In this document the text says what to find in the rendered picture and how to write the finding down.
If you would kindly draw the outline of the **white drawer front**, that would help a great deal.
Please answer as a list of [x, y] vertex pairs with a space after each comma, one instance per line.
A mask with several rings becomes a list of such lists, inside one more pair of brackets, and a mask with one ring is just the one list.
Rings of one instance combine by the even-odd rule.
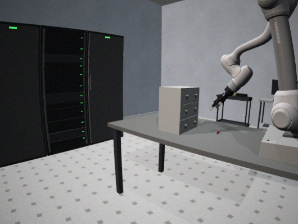
[[191, 102], [191, 90], [190, 89], [182, 89], [181, 104], [187, 103], [187, 102]]
[[190, 112], [190, 116], [191, 115], [195, 115], [198, 113], [198, 102], [193, 102], [191, 103], [191, 112]]
[[[187, 126], [188, 125], [188, 126]], [[189, 118], [180, 120], [180, 131], [179, 134], [189, 130]]]
[[190, 117], [189, 129], [197, 126], [197, 117], [198, 117], [197, 115]]
[[190, 114], [190, 104], [182, 104], [180, 109], [180, 119], [189, 117]]
[[199, 96], [199, 89], [191, 88], [191, 102], [198, 101], [198, 96]]

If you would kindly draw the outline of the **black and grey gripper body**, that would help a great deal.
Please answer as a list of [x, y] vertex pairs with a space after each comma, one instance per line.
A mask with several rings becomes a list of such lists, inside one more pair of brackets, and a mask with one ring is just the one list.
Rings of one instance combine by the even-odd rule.
[[[228, 88], [228, 86], [227, 86], [224, 90], [225, 90], [225, 93], [224, 93], [224, 94], [225, 94], [226, 96], [228, 96], [228, 95], [232, 96], [232, 95], [234, 94], [234, 92], [232, 92], [232, 91]], [[226, 96], [225, 96], [225, 97], [226, 97]]]

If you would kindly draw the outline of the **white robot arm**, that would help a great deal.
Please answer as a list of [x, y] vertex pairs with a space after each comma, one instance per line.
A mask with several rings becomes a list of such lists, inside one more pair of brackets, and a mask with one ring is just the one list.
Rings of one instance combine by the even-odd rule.
[[274, 95], [271, 120], [282, 131], [283, 137], [298, 139], [298, 86], [294, 47], [289, 18], [298, 0], [257, 0], [268, 25], [262, 35], [242, 44], [232, 54], [223, 55], [220, 62], [232, 76], [229, 89], [236, 93], [252, 77], [253, 70], [245, 65], [240, 67], [242, 53], [273, 41], [276, 59], [278, 88]]

